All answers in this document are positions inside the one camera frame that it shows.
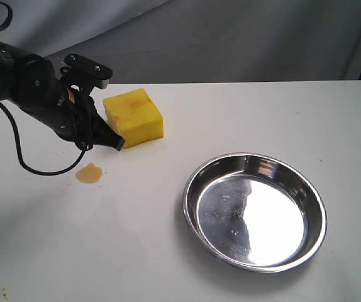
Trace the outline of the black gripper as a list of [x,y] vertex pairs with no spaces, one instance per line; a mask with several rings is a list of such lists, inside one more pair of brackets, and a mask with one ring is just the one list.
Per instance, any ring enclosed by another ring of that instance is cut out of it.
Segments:
[[56,78],[51,61],[25,55],[17,66],[16,105],[63,140],[121,150],[125,139],[98,115],[89,96],[65,80]]

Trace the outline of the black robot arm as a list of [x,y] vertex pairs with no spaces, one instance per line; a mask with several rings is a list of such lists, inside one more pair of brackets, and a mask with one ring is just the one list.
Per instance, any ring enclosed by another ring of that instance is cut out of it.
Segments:
[[113,71],[77,54],[66,56],[64,64],[58,78],[50,60],[0,42],[0,101],[11,101],[80,148],[121,150],[125,139],[98,114],[90,96],[94,88],[106,88]]

